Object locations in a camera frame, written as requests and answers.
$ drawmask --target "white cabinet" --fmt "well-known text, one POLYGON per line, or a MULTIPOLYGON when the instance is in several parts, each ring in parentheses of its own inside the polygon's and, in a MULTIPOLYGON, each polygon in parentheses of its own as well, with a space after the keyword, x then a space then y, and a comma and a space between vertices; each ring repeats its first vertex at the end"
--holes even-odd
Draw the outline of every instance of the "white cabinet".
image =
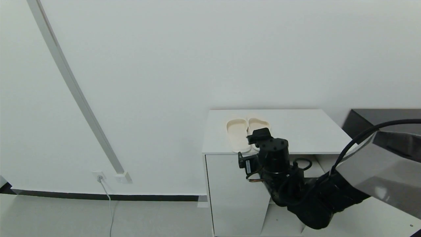
POLYGON ((273 137, 289 141, 290 160, 312 159, 305 177, 319 177, 351 140, 322 110, 211 110, 203 143, 209 210, 214 236, 334 237, 410 236, 421 221, 374 198, 335 214, 322 230, 306 227, 285 207, 278 207, 262 183, 250 183, 231 151, 226 122, 257 114, 271 124, 273 137))

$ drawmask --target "gray metal cover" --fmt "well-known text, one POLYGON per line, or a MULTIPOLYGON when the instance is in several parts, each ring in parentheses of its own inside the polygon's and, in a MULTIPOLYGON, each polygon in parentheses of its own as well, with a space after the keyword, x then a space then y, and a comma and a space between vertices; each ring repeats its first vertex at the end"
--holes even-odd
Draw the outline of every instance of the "gray metal cover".
POLYGON ((336 170, 353 187, 421 219, 421 136, 376 132, 336 170))

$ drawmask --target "white wall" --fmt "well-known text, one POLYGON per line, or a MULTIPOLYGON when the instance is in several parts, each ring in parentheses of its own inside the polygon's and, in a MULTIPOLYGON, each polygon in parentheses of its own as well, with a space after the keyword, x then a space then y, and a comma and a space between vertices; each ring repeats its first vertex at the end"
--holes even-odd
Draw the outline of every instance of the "white wall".
MULTIPOLYGON (((322 108, 342 124, 350 108, 421 107, 419 1, 42 3, 133 178, 130 186, 111 183, 116 193, 204 194, 200 150, 210 108, 322 108)), ((24 1, 3 5, 13 12, 5 13, 2 40, 19 40, 1 48, 2 166, 13 170, 6 179, 27 189, 100 192, 88 171, 111 176, 107 158, 24 1), (64 183, 51 180, 67 165, 64 183)))

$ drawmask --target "black baseboard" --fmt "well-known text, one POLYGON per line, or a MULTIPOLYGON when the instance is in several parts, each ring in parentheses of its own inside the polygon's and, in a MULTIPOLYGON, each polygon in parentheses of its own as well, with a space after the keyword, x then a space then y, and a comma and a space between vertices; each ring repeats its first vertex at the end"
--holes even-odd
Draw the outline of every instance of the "black baseboard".
MULTIPOLYGON (((35 197, 54 197, 66 199, 85 199, 85 200, 108 200, 105 194, 75 194, 75 193, 56 193, 43 191, 28 191, 13 189, 12 185, 6 183, 0 188, 2 194, 35 196, 35 197)), ((164 202, 197 202, 199 196, 195 195, 110 195, 113 201, 164 201, 164 202)))

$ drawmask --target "cabinet top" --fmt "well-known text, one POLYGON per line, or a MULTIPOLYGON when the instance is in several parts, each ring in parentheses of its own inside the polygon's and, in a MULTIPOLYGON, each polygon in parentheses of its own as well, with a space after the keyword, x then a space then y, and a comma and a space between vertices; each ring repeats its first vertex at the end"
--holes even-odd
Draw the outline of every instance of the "cabinet top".
POLYGON ((288 140, 290 154, 339 154, 351 138, 321 109, 210 110, 203 154, 233 154, 226 133, 231 119, 257 117, 268 121, 275 138, 288 140))

